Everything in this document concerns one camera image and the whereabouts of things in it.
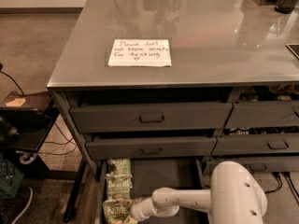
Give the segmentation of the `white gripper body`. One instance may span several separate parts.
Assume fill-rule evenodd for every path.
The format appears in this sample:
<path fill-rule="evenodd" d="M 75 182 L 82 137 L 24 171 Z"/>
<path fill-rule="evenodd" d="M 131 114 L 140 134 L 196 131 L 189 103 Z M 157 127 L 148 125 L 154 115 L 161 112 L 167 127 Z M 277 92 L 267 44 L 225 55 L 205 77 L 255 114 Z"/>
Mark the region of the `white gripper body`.
<path fill-rule="evenodd" d="M 157 207 L 151 197 L 137 198 L 132 202 L 130 216 L 140 222 L 150 217 L 173 217 L 178 211 L 178 206 Z"/>

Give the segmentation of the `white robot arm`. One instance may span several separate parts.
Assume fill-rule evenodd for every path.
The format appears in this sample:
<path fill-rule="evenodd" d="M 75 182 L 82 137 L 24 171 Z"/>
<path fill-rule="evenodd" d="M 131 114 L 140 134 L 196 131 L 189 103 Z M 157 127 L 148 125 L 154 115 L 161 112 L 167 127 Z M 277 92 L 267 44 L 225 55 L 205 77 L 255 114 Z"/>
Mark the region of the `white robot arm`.
<path fill-rule="evenodd" d="M 141 222 L 172 217 L 180 207 L 207 213 L 211 224 L 263 224 L 267 198 L 244 166 L 223 161 L 212 172 L 210 189 L 159 188 L 134 199 L 130 215 Z"/>

